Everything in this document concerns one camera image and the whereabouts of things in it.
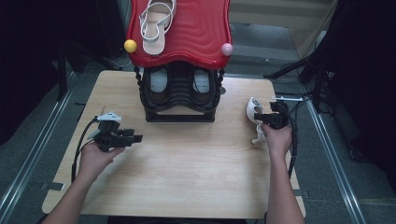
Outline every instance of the person's right hand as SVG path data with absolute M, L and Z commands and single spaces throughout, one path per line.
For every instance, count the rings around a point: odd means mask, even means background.
M 286 153 L 291 147 L 291 128 L 286 126 L 275 130 L 267 124 L 262 125 L 266 134 L 266 142 L 272 159 L 285 159 Z
M 113 159 L 124 151 L 124 147 L 116 147 L 108 152 L 103 152 L 97 144 L 90 143 L 81 150 L 81 159 L 77 177 L 84 177 L 93 182 Z

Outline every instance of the black equipment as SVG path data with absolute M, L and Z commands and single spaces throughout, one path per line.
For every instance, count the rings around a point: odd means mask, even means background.
M 271 110 L 278 113 L 254 114 L 254 119 L 261 120 L 271 128 L 279 130 L 289 124 L 289 107 L 282 101 L 270 102 Z
M 108 152 L 111 147 L 130 147 L 142 141 L 143 135 L 134 135 L 134 129 L 123 130 L 119 127 L 120 124 L 114 120 L 100 121 L 100 132 L 93 140 L 102 151 Z

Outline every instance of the yellow ball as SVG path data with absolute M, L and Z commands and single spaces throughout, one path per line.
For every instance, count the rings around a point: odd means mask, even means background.
M 134 42 L 132 39 L 128 39 L 124 43 L 124 48 L 127 52 L 134 53 L 137 49 L 136 42 Z

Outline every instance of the wooden table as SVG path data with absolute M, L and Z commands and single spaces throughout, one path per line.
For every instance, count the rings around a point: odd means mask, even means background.
M 274 89 L 264 79 L 226 77 L 222 84 L 226 92 L 214 122 L 146 122 L 134 73 L 102 72 L 53 179 L 65 187 L 49 191 L 43 211 L 49 213 L 70 186 L 78 139 L 105 105 L 105 112 L 122 116 L 122 129 L 135 129 L 143 141 L 128 147 L 99 176 L 82 214 L 263 218 L 270 161 L 265 144 L 251 145 L 257 134 L 246 106 L 254 96 L 270 112 Z M 168 113 L 187 112 L 179 109 Z M 93 124 L 87 134 L 96 129 Z M 295 174 L 291 181 L 298 189 Z M 305 214 L 302 198 L 297 199 Z

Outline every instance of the pink ball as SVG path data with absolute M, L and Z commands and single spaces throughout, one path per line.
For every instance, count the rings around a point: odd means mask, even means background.
M 230 56 L 231 53 L 233 52 L 233 45 L 231 45 L 229 43 L 223 44 L 223 46 L 221 46 L 221 52 L 225 56 Z

